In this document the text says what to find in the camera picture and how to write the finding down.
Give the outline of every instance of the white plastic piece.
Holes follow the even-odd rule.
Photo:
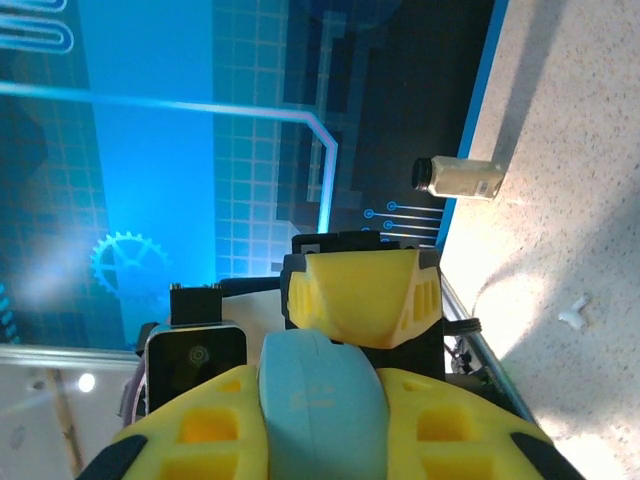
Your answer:
[[[582,331],[586,329],[589,324],[587,323],[587,320],[580,314],[580,310],[582,310],[590,300],[591,297],[585,293],[578,299],[576,303],[571,306],[571,308],[560,312],[560,314],[558,315],[558,320],[569,324],[569,326],[575,330]]]

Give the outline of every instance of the grid pattern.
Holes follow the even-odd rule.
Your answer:
[[[12,52],[2,57],[3,79],[88,87],[73,2],[56,19],[75,34],[72,52]],[[122,348],[118,303],[95,283],[89,265],[92,247],[108,231],[92,109],[0,102],[0,250],[18,333],[25,343]]]
[[[219,0],[214,11],[214,98],[278,107],[284,87],[286,3]],[[296,230],[277,220],[279,121],[215,119],[216,265],[219,278],[262,276],[290,251]]]

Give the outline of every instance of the light blue plastic part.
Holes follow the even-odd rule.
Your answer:
[[[265,337],[260,403],[270,480],[384,480],[389,406],[359,348],[315,330]]]

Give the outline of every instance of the light fixture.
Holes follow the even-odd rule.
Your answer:
[[[84,373],[78,379],[78,388],[81,392],[89,393],[96,386],[96,377],[90,373]]]

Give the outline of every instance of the digital display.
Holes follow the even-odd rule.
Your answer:
[[[234,325],[162,332],[147,345],[149,413],[178,395],[247,363],[247,339]]]

